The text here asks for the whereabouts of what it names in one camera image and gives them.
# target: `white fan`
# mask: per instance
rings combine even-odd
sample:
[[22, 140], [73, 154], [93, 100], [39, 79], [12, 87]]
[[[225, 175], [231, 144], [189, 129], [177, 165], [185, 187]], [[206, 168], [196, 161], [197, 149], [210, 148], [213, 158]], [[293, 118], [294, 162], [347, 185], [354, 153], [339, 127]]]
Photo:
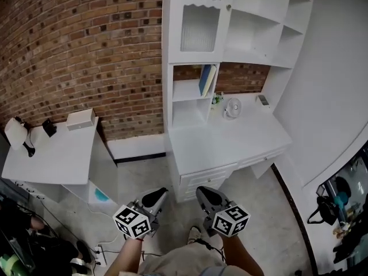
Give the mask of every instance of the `white fan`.
[[242, 112], [242, 103], [237, 98], [230, 98], [224, 110], [224, 118], [226, 120], [234, 120], [240, 116]]

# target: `power strip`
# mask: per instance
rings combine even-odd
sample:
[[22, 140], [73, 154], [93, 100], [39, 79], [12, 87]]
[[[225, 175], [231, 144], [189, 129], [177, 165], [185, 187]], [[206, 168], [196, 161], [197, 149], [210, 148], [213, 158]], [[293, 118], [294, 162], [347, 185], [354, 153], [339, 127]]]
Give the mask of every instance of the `power strip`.
[[106, 267], [107, 264], [106, 264], [105, 254], [104, 254], [104, 251], [102, 250], [102, 247], [95, 246], [94, 250], [96, 252], [96, 255], [95, 255], [96, 264], [99, 265], [100, 267]]

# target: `white box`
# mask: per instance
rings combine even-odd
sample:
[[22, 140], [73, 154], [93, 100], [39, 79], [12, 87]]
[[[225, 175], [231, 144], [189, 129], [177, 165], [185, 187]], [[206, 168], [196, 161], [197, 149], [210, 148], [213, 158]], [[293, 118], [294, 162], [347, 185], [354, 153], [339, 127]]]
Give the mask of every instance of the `white box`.
[[251, 215], [241, 205], [236, 205], [217, 212], [212, 228], [227, 237], [231, 237], [246, 227], [250, 217]]
[[96, 115], [93, 109], [86, 109], [76, 113], [70, 113], [67, 119], [69, 131], [94, 126]]
[[147, 216], [123, 205], [113, 216], [116, 227], [122, 233], [135, 239], [148, 233], [151, 224]]

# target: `blue book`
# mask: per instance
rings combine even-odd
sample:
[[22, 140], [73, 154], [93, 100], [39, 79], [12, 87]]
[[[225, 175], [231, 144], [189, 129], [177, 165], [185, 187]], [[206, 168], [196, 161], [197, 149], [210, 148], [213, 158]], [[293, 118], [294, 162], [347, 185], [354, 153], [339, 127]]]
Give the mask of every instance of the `blue book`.
[[213, 64], [204, 65], [199, 83], [200, 93], [202, 97], [206, 97], [215, 73], [216, 73], [215, 65]]

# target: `blue object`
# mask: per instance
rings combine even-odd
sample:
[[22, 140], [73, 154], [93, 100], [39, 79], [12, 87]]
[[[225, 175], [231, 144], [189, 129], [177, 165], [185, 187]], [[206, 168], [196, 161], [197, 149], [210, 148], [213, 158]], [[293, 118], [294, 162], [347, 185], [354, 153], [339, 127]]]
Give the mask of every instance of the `blue object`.
[[346, 205], [347, 202], [349, 201], [349, 197], [346, 192], [341, 191], [338, 193], [338, 196], [341, 198], [341, 201], [343, 202], [344, 205]]
[[335, 196], [335, 198], [333, 199], [333, 202], [335, 203], [335, 205], [337, 205], [339, 207], [339, 209], [344, 208], [344, 203], [338, 195]]
[[202, 75], [201, 75], [201, 79], [200, 79], [200, 83], [199, 83], [201, 95], [203, 94], [203, 90], [206, 86], [208, 75], [209, 75], [210, 71], [211, 71], [211, 65], [210, 64], [205, 64], [205, 66], [203, 67], [203, 71], [202, 71]]
[[97, 188], [94, 190], [94, 195], [96, 196], [97, 200], [99, 200], [99, 201], [108, 201], [109, 200], [109, 198], [106, 195], [104, 195], [104, 193], [102, 193]]

